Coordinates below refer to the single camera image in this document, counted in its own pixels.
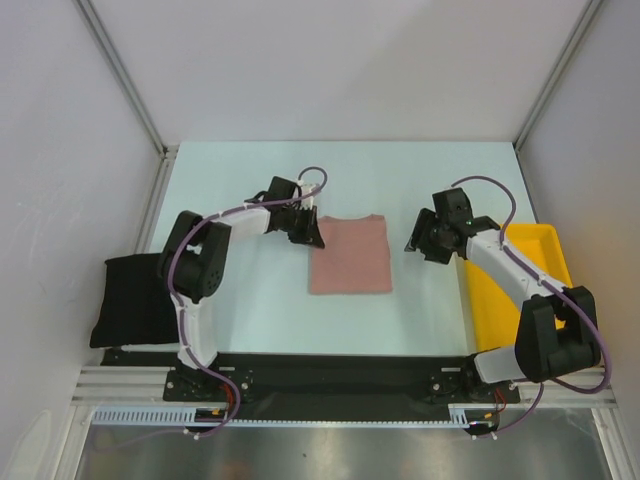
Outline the pink t shirt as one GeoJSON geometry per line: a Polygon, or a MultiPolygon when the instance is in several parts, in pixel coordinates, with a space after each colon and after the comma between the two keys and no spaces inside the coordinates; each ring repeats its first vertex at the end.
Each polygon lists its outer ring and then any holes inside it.
{"type": "Polygon", "coordinates": [[[311,254],[313,295],[387,294],[393,290],[387,223],[382,215],[318,221],[323,249],[311,254]]]}

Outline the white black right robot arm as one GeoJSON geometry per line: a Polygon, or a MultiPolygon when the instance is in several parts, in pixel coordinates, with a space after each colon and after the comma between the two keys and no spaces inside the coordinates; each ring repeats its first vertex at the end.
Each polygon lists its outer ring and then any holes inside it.
{"type": "Polygon", "coordinates": [[[558,380],[600,363],[602,338],[588,289],[568,287],[537,267],[508,242],[505,227],[474,215],[463,189],[440,191],[432,199],[432,209],[420,210],[406,251],[439,264],[461,257],[488,275],[520,312],[513,345],[473,355],[473,369],[461,376],[469,399],[486,400],[500,382],[558,380]]]}

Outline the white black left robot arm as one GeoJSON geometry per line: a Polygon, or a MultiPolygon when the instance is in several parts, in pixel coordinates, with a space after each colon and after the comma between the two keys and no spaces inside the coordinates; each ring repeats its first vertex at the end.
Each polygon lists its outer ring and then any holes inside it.
{"type": "Polygon", "coordinates": [[[222,284],[229,248],[244,239],[283,232],[296,245],[325,247],[317,218],[316,197],[328,177],[307,183],[275,176],[269,188],[241,205],[209,216],[181,212],[158,262],[158,275],[175,307],[178,359],[191,368],[186,387],[197,398],[214,397],[221,376],[209,368],[219,354],[214,340],[211,298],[222,284]]]}

